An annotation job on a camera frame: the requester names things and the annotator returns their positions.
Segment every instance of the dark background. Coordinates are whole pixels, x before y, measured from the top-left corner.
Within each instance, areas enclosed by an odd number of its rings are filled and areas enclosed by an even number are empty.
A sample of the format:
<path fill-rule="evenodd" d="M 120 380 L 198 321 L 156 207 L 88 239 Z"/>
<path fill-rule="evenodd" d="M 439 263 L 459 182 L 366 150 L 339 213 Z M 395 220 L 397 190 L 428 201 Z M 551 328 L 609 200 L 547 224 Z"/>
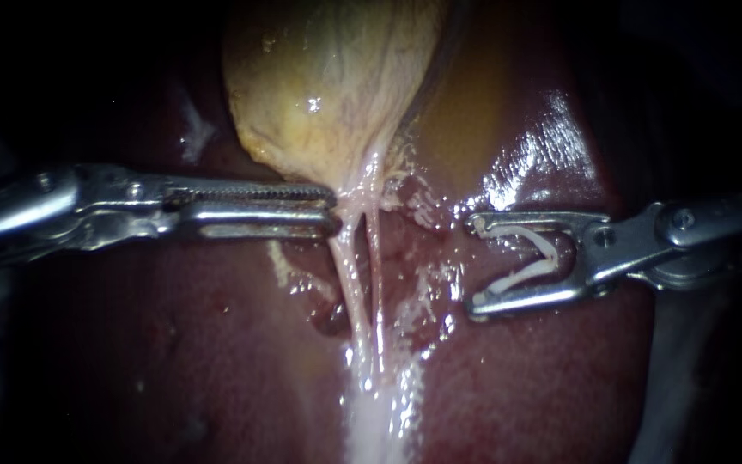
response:
<path fill-rule="evenodd" d="M 64 134 L 174 51 L 216 34 L 223 10 L 207 1 L 0 4 L 0 174 L 61 156 Z M 742 191 L 742 2 L 558 1 L 555 11 L 583 108 L 632 212 Z M 678 461 L 742 461 L 742 284 L 696 375 L 702 394 Z"/>

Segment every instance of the metal surgical instrument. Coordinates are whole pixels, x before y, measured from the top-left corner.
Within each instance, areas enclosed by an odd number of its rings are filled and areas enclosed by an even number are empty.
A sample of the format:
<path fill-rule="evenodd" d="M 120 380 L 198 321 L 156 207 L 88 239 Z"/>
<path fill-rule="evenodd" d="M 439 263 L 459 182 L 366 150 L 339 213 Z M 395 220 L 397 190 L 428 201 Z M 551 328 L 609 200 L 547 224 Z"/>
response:
<path fill-rule="evenodd" d="M 575 245 L 569 275 L 553 284 L 518 285 L 473 295 L 466 307 L 475 320 L 522 314 L 588 296 L 603 296 L 620 278 L 657 290 L 692 290 L 742 272 L 742 195 L 691 202 L 650 204 L 641 214 L 612 222 L 606 214 L 577 211 L 498 211 L 465 221 L 481 238 L 501 228 L 568 235 Z"/>
<path fill-rule="evenodd" d="M 333 192 L 289 184 L 67 164 L 0 186 L 0 266 L 139 238 L 322 240 L 339 221 Z"/>

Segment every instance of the instrument screw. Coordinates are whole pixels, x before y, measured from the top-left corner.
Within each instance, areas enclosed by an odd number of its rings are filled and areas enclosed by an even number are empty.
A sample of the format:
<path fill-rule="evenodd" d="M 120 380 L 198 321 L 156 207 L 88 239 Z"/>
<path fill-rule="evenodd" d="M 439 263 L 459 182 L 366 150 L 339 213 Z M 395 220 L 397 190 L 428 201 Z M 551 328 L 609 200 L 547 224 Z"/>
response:
<path fill-rule="evenodd" d="M 688 208 L 678 210 L 672 217 L 672 224 L 680 230 L 690 229 L 695 225 L 695 214 Z"/>
<path fill-rule="evenodd" d="M 145 194 L 145 189 L 139 182 L 134 182 L 128 186 L 125 194 L 130 201 L 138 201 L 142 199 L 142 196 Z"/>
<path fill-rule="evenodd" d="M 36 174 L 36 185 L 39 186 L 39 190 L 42 193 L 50 193 L 53 191 L 53 180 L 51 175 L 48 173 Z"/>

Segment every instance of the white tendon-like tissue in jaw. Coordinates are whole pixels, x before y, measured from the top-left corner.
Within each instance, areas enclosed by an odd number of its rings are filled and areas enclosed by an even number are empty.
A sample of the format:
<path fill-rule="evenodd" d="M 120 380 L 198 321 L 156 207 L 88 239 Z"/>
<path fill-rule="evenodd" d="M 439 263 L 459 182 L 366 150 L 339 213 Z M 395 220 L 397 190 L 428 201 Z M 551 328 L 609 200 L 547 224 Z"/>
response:
<path fill-rule="evenodd" d="M 441 33 L 442 0 L 319 0 L 258 7 L 265 27 L 233 24 L 223 43 L 228 105 L 242 145 L 289 180 L 338 195 L 344 226 L 330 240 L 351 323 L 351 461 L 402 461 L 390 450 L 398 377 L 382 320 L 379 208 L 395 131 L 423 82 Z M 356 262 L 362 217 L 372 308 Z"/>
<path fill-rule="evenodd" d="M 519 237 L 524 237 L 531 241 L 531 243 L 533 243 L 534 246 L 537 247 L 537 250 L 539 250 L 539 252 L 543 254 L 542 259 L 534 261 L 533 263 L 520 269 L 519 271 L 512 272 L 506 277 L 498 278 L 497 280 L 492 282 L 488 287 L 488 291 L 491 293 L 502 293 L 503 291 L 508 290 L 511 287 L 514 287 L 515 285 L 520 284 L 521 282 L 524 282 L 530 278 L 551 274 L 552 272 L 557 270 L 557 265 L 559 262 L 557 249 L 542 235 L 537 234 L 530 229 L 521 226 L 501 226 L 490 231 L 478 230 L 477 232 L 481 237 L 498 237 L 504 235 L 517 235 Z M 477 294 L 474 296 L 475 304 L 479 304 L 482 302 L 484 302 L 484 296 L 482 294 Z"/>

